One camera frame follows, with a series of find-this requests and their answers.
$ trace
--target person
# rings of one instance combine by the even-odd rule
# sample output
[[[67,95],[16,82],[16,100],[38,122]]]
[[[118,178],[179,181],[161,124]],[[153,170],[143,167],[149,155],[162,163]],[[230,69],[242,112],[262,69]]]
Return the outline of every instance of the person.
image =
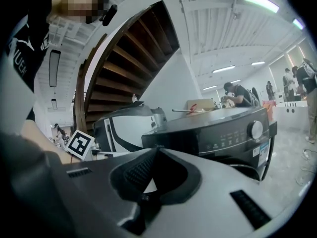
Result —
[[[49,21],[62,17],[83,23],[102,18],[109,9],[109,0],[14,0],[18,7],[11,16],[15,25],[9,37],[5,53],[25,84],[34,92],[34,79],[49,47]],[[40,132],[35,124],[33,110],[23,124],[21,135],[36,142],[42,149],[63,153]]]
[[[217,107],[216,101],[214,101],[213,98],[211,98],[211,100],[213,101],[214,105]]]
[[[271,85],[270,81],[267,82],[266,92],[267,92],[267,95],[268,95],[268,100],[272,101],[274,99],[274,92],[273,92],[273,86]]]
[[[224,100],[232,100],[236,107],[251,107],[250,93],[241,85],[232,84],[230,82],[225,83],[223,86],[227,93],[234,93],[235,97],[224,96]]]
[[[290,70],[288,68],[285,69],[285,74],[283,76],[283,82],[284,86],[288,88],[288,96],[287,101],[295,101],[295,90],[296,85],[293,76],[290,73]]]
[[[57,123],[55,123],[55,125],[54,125],[54,128],[56,128],[56,127],[57,127],[57,135],[56,135],[57,141],[60,144],[61,148],[63,150],[65,150],[65,148],[66,148],[66,145],[65,145],[66,133],[63,129],[61,129],[59,127],[59,125]]]
[[[310,135],[305,139],[314,144],[316,142],[317,135],[317,84],[313,78],[309,78],[307,72],[303,67],[298,68],[294,66],[292,68],[293,77],[297,79],[298,82],[298,93],[303,93],[303,85],[307,91],[307,106],[308,106],[308,116],[310,121]]]

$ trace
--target button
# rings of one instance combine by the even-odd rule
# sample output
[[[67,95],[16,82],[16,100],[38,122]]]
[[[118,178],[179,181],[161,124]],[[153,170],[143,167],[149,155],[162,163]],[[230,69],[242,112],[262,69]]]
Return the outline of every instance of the button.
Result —
[[[259,139],[263,133],[263,125],[260,121],[253,121],[248,126],[248,134],[253,139]]]

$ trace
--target control panel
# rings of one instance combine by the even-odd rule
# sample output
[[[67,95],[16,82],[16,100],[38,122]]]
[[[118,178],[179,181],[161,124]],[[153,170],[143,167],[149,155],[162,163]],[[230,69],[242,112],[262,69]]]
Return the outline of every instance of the control panel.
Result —
[[[142,136],[143,147],[164,147],[199,156],[210,153],[215,156],[223,155],[228,149],[245,152],[269,140],[266,109],[231,118],[190,130],[145,135]]]

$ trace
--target sticker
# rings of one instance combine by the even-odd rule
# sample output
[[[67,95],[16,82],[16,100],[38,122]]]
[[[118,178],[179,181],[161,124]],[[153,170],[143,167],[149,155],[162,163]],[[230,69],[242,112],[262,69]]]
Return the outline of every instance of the sticker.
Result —
[[[84,160],[94,141],[94,137],[76,130],[72,135],[66,150],[76,157]]]
[[[260,156],[259,156],[258,167],[261,166],[266,161],[266,158],[268,157],[268,146],[269,146],[268,142],[260,146]]]
[[[260,153],[260,147],[257,147],[256,149],[253,149],[253,157],[257,156]]]

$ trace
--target cardboard box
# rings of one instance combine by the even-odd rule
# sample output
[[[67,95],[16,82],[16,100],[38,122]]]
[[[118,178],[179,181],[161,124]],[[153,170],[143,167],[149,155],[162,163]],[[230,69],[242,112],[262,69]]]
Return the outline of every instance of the cardboard box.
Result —
[[[193,105],[196,104],[196,110],[205,110],[206,112],[208,111],[213,111],[216,109],[216,106],[212,100],[209,99],[200,99],[200,100],[189,100],[187,101],[187,109],[190,109]],[[188,116],[192,115],[197,115],[200,113],[191,113],[188,114]]]

